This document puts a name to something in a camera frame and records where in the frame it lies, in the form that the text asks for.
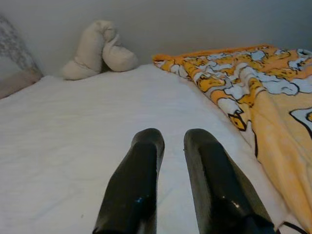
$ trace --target mattress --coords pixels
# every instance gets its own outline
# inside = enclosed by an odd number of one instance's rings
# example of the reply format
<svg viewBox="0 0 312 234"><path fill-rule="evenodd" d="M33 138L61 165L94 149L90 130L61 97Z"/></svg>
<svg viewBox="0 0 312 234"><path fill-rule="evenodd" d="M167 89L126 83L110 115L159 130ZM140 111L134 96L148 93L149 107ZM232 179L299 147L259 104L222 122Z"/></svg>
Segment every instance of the mattress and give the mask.
<svg viewBox="0 0 312 234"><path fill-rule="evenodd" d="M191 82L149 64L80 81L46 76L0 101L0 233L90 233L132 137L151 127L165 140L158 234L199 233L183 152L191 128L221 142L276 226L292 219L226 116Z"/></svg>

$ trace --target bedding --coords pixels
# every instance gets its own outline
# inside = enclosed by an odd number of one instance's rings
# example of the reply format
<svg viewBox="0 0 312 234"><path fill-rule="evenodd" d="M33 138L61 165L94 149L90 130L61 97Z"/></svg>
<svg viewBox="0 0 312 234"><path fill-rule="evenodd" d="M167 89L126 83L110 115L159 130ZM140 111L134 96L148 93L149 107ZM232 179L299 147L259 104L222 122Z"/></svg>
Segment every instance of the bedding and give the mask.
<svg viewBox="0 0 312 234"><path fill-rule="evenodd" d="M42 77L15 28L0 15L0 99Z"/></svg>
<svg viewBox="0 0 312 234"><path fill-rule="evenodd" d="M154 61L192 80L228 116L312 232L312 52L261 45Z"/></svg>
<svg viewBox="0 0 312 234"><path fill-rule="evenodd" d="M300 225L246 141L194 84L153 65L75 82L47 76L0 100L0 233L90 233L107 183L133 134L165 140L157 233L199 233L183 152L187 130L224 146L256 189L276 228Z"/></svg>

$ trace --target pillow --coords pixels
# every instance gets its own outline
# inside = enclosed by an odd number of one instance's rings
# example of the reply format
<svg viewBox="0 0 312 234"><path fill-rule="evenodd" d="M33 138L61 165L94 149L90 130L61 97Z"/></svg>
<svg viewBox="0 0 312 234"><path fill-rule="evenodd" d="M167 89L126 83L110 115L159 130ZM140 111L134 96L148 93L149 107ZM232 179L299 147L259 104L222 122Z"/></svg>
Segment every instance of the pillow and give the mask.
<svg viewBox="0 0 312 234"><path fill-rule="evenodd" d="M0 99L36 83L41 77L17 31L0 15Z"/></svg>

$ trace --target blanket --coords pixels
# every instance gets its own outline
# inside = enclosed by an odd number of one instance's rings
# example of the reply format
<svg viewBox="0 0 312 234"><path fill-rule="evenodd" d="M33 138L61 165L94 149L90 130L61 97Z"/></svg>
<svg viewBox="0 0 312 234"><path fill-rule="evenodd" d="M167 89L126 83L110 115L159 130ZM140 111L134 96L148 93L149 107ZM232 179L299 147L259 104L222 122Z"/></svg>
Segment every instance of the blanket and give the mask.
<svg viewBox="0 0 312 234"><path fill-rule="evenodd" d="M260 45L153 60L193 81L228 116L312 233L312 52Z"/></svg>

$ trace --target patterned pillow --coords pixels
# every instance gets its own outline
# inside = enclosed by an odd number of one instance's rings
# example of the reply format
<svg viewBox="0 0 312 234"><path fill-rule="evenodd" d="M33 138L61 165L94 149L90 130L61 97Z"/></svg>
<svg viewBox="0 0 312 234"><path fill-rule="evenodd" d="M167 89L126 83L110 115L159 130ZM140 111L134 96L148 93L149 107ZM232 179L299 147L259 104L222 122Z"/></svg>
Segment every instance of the patterned pillow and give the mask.
<svg viewBox="0 0 312 234"><path fill-rule="evenodd" d="M0 15L0 99L36 83L41 77L17 31Z"/></svg>

